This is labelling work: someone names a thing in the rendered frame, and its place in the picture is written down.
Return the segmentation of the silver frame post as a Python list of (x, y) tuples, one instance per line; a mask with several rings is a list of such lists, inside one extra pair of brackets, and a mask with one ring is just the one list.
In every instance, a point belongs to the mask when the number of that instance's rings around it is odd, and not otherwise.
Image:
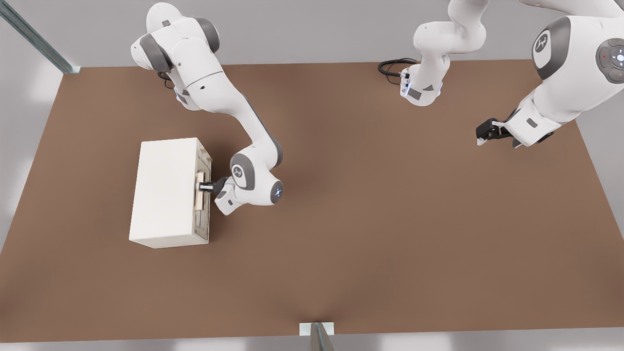
[(12, 26), (20, 35), (37, 49), (49, 62), (63, 74), (79, 74), (80, 66), (72, 66), (56, 51), (6, 0), (0, 0), (0, 17)]
[(334, 322), (299, 324), (299, 335), (310, 337), (309, 351), (335, 351), (330, 340), (330, 336), (334, 334)]

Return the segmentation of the white oven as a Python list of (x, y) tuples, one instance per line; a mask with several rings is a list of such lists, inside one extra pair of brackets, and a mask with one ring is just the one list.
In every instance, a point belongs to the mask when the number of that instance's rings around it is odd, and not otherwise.
[(197, 139), (142, 142), (130, 241), (153, 249), (209, 242), (194, 231)]

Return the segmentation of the white oven door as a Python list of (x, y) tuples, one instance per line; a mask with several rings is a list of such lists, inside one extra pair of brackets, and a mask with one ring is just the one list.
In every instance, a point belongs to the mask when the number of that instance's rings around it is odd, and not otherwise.
[[(200, 141), (196, 140), (196, 167), (195, 174), (198, 172), (205, 173), (205, 182), (211, 180), (211, 170), (212, 170), (212, 158), (210, 154), (207, 152), (205, 147), (200, 143)], [(203, 211), (194, 211), (195, 219), (194, 219), (194, 231), (198, 237), (201, 237), (205, 242), (209, 240), (209, 223), (210, 223), (210, 199), (211, 193), (204, 192), (204, 209)]]

